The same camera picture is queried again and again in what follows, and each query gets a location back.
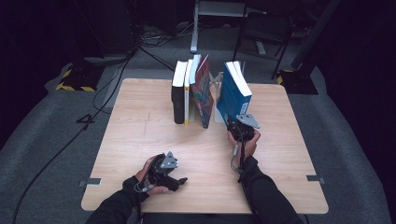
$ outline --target chair leg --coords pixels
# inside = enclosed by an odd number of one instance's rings
[[[275,75],[276,75],[277,69],[278,69],[278,67],[279,67],[279,65],[280,65],[280,62],[282,61],[283,54],[285,53],[286,47],[288,46],[288,44],[289,44],[289,41],[283,46],[282,53],[280,54],[279,59],[277,60],[277,64],[276,64],[274,73],[273,73],[272,76],[271,76],[271,79],[274,79],[274,77],[275,77]]]

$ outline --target hardcover book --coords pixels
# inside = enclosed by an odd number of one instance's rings
[[[177,61],[172,80],[171,98],[176,124],[184,123],[184,77],[186,76],[187,64],[188,62]]]
[[[212,94],[210,93],[210,70],[207,55],[204,58],[201,58],[195,74],[192,73],[190,79],[192,80],[190,85],[193,99],[198,108],[203,127],[207,129],[209,127],[210,116],[212,114],[214,103]]]
[[[244,115],[248,111],[252,93],[242,74],[239,62],[224,64],[223,79],[217,108],[224,120],[236,121],[237,115]]]

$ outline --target person's right hand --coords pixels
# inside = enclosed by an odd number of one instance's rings
[[[254,130],[253,138],[247,141],[245,144],[245,159],[249,156],[253,156],[254,152],[256,151],[257,141],[259,141],[260,136],[261,134],[259,133],[259,131]],[[235,165],[239,166],[239,162],[241,160],[242,143],[237,142],[235,139],[233,139],[233,134],[231,132],[228,132],[228,140],[230,141],[233,148],[238,145],[238,152],[236,153],[235,157]]]

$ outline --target hazard tape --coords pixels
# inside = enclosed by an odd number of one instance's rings
[[[78,84],[73,84],[71,82],[72,81],[72,77],[73,73],[72,73],[73,67],[70,66],[67,71],[64,73],[61,81],[59,82],[59,84],[56,86],[56,90],[64,90],[64,91],[96,91],[96,87],[92,87],[92,86],[80,86]]]

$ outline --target book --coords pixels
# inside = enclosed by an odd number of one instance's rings
[[[210,70],[208,55],[201,58],[195,73],[191,73],[190,85],[194,102],[198,108],[201,122],[204,128],[209,127],[210,116],[214,104],[213,96],[210,92]]]
[[[190,94],[190,73],[193,59],[189,59],[186,68],[186,76],[184,76],[184,124],[188,125],[190,122],[192,94]]]
[[[176,124],[184,123],[184,77],[186,76],[188,62],[177,61],[172,79],[171,98]]]
[[[217,109],[225,124],[236,121],[237,115],[244,115],[248,111],[252,92],[242,74],[240,62],[224,64],[223,78]]]

